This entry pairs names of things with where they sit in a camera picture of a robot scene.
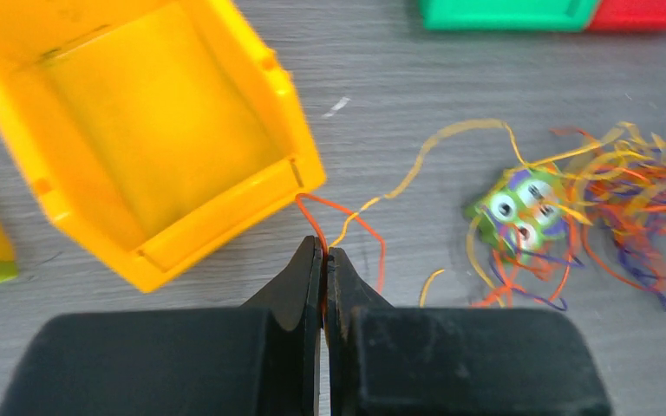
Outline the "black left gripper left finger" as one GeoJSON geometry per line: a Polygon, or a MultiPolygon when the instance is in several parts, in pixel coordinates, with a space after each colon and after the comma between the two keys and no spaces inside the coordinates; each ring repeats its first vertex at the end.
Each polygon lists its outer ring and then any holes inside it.
{"type": "Polygon", "coordinates": [[[306,237],[242,305],[59,315],[1,415],[315,415],[323,253],[306,237]]]}

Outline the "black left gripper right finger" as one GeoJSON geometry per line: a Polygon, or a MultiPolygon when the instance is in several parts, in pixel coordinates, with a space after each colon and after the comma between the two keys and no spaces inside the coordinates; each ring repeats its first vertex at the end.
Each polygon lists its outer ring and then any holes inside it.
{"type": "Polygon", "coordinates": [[[584,337],[544,309],[403,308],[327,262],[335,415],[609,415],[584,337]]]}

